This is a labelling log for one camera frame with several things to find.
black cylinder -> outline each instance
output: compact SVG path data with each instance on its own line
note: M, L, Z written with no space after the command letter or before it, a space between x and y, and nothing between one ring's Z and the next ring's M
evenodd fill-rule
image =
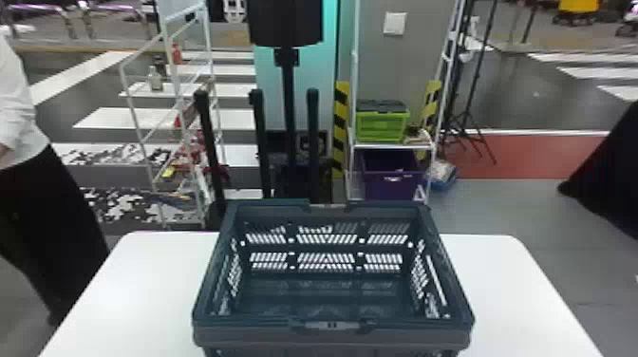
M248 0L251 42L302 47L323 41L323 0Z
M219 160L217 159L217 150L215 143L215 133L211 125L210 98L208 92L198 89L193 94L195 99L195 108L199 113L199 121L201 122L201 130L204 134L204 146L206 147L206 157L208 158L208 166L211 168L211 180L215 191L215 204L217 213L220 218L226 214L226 197L224 196L224 187L221 184L221 175L219 169Z
M308 89L306 102L308 105L310 202L319 203L319 91L316 88Z
M283 52L294 51L290 47L280 49ZM284 90L284 119L286 123L286 153L288 154L289 179L292 184L295 180L297 166L297 128L294 118L294 68L291 64L281 67L282 84Z
M268 158L268 142L266 138L266 123L264 119L264 92L261 89L253 89L248 95L253 107L254 128L257 136L257 155L259 155L259 174L261 176L261 193L263 198L270 198L271 164Z

white shirt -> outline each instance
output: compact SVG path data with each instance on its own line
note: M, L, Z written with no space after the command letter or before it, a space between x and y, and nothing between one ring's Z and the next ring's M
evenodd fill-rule
M25 71L5 36L0 35L0 143L9 148L0 157L0 170L32 159L48 145L48 138L35 124Z

shopping basket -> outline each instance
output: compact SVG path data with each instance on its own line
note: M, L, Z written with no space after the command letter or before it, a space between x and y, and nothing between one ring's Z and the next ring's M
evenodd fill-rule
M409 201L229 205L193 310L207 356L449 357L474 316Z

purple storage box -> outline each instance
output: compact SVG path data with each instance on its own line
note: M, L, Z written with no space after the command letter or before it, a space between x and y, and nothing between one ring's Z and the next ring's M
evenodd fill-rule
M412 200L422 180L414 150L363 150L366 199Z

green storage crate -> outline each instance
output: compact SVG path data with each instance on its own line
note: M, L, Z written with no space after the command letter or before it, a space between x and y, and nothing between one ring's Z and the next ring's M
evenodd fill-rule
M402 142L410 112L399 101L357 101L357 141Z

